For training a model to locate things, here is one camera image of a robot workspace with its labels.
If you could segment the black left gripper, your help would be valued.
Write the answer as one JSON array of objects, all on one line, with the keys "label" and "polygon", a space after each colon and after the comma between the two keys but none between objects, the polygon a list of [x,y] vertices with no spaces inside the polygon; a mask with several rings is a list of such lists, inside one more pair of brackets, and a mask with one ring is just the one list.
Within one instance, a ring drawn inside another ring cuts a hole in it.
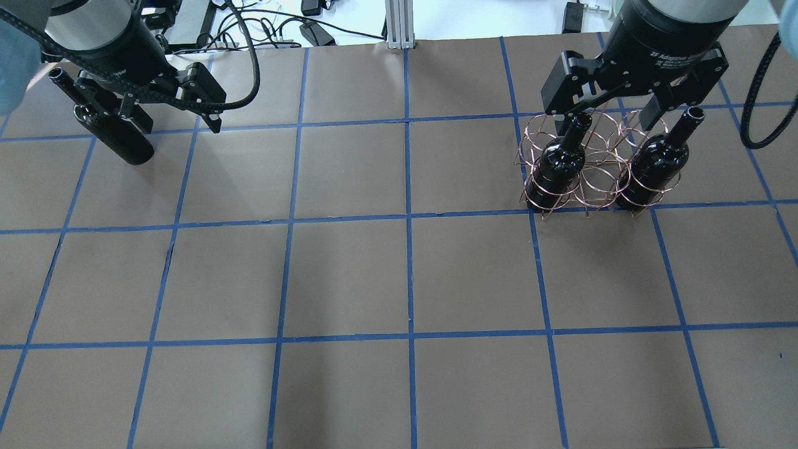
[{"label": "black left gripper", "polygon": [[[144,134],[153,120],[136,102],[165,104],[167,97],[191,104],[223,103],[227,93],[202,62],[174,68],[158,45],[108,45],[75,51],[78,71],[75,87],[89,112],[128,120]],[[221,131],[221,110],[189,111],[200,116],[212,133]]]}]

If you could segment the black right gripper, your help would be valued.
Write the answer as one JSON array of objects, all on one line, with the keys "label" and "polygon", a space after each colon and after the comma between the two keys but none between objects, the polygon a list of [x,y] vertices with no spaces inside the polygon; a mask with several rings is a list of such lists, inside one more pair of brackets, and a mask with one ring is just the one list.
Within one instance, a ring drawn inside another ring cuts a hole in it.
[{"label": "black right gripper", "polygon": [[581,113],[617,97],[653,95],[638,114],[645,132],[667,111],[706,100],[729,68],[719,38],[727,22],[615,22],[602,53],[564,51],[541,88],[548,115]]}]

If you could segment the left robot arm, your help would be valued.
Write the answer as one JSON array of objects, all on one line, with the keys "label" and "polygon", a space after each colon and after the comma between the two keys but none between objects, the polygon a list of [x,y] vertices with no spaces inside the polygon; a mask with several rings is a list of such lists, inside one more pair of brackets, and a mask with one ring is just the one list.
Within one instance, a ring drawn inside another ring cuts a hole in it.
[{"label": "left robot arm", "polygon": [[64,91],[95,115],[112,115],[138,133],[152,119],[143,104],[168,104],[202,117],[214,133],[226,93],[200,63],[177,69],[133,1],[3,1],[2,23],[40,54],[80,67]]}]

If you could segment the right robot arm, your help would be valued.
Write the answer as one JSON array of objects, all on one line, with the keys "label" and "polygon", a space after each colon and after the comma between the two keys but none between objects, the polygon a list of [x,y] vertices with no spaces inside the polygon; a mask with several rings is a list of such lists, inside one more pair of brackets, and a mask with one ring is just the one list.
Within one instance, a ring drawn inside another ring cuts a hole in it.
[{"label": "right robot arm", "polygon": [[578,113],[619,97],[648,96],[646,131],[678,106],[700,105],[729,62],[719,39],[744,1],[626,1],[602,53],[564,51],[542,86],[544,111],[563,136]]}]

